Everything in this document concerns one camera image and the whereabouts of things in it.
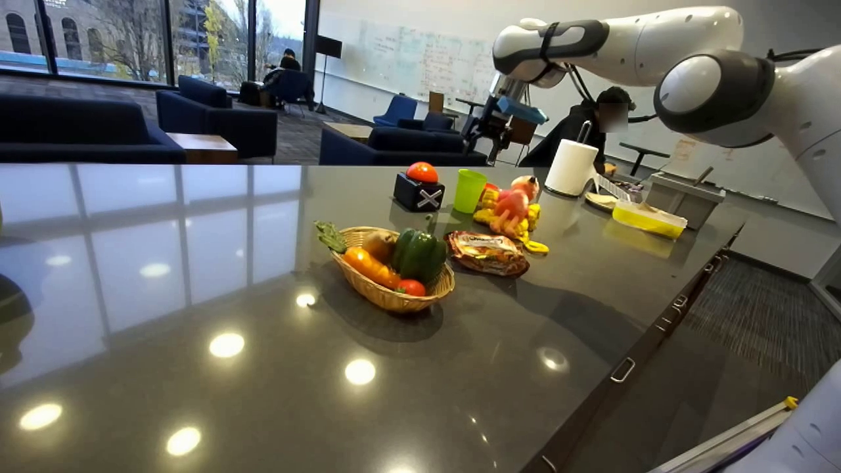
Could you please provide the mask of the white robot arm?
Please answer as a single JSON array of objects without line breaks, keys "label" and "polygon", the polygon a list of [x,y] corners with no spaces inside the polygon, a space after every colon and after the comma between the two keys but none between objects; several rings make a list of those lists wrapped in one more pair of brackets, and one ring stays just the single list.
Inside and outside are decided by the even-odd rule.
[{"label": "white robot arm", "polygon": [[779,65],[745,50],[732,4],[688,4],[621,17],[520,17],[493,46],[494,95],[550,88],[574,65],[653,87],[654,115],[717,147],[779,138],[834,221],[841,221],[841,45]]}]

